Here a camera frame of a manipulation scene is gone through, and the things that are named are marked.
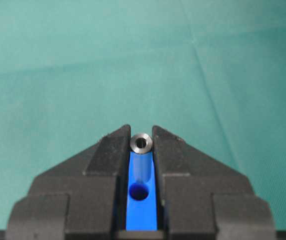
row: blue block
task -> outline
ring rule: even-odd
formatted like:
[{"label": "blue block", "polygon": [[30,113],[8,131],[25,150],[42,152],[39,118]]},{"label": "blue block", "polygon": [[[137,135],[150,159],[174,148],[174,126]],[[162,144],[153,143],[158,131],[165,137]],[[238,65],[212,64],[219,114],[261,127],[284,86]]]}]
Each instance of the blue block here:
[{"label": "blue block", "polygon": [[157,208],[153,154],[130,153],[126,230],[156,231]]}]

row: round hole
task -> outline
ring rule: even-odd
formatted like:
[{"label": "round hole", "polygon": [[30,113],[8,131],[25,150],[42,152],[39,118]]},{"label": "round hole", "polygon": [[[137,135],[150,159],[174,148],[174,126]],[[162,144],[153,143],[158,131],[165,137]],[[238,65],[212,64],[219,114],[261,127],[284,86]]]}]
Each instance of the round hole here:
[{"label": "round hole", "polygon": [[140,149],[143,149],[144,147],[146,147],[146,139],[140,137],[136,140],[136,146]]},{"label": "round hole", "polygon": [[141,201],[147,198],[148,188],[145,184],[133,183],[129,188],[129,194],[133,199]]}]

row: metal cylinder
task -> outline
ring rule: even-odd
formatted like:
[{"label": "metal cylinder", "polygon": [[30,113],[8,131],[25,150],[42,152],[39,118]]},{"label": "metal cylinder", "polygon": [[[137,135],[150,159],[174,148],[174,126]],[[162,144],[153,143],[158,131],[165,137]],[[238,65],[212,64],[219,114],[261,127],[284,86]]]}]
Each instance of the metal cylinder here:
[{"label": "metal cylinder", "polygon": [[136,182],[146,183],[151,177],[151,157],[148,153],[153,146],[151,137],[146,133],[136,134],[130,141],[133,154],[133,174]]}]

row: green fabric background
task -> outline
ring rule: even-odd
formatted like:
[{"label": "green fabric background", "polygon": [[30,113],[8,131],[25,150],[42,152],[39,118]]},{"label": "green fabric background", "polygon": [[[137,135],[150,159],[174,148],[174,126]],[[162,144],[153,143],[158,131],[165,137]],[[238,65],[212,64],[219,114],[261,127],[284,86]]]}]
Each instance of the green fabric background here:
[{"label": "green fabric background", "polygon": [[246,174],[286,230],[286,0],[0,1],[0,229],[124,123]]}]

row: cylinder bore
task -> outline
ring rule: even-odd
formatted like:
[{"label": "cylinder bore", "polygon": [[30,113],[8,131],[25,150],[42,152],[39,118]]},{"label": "cylinder bore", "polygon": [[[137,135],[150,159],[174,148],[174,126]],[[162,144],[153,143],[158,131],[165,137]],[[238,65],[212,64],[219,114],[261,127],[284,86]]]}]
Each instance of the cylinder bore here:
[{"label": "cylinder bore", "polygon": [[145,154],[153,147],[153,140],[147,133],[136,134],[131,138],[130,146],[133,152]]}]

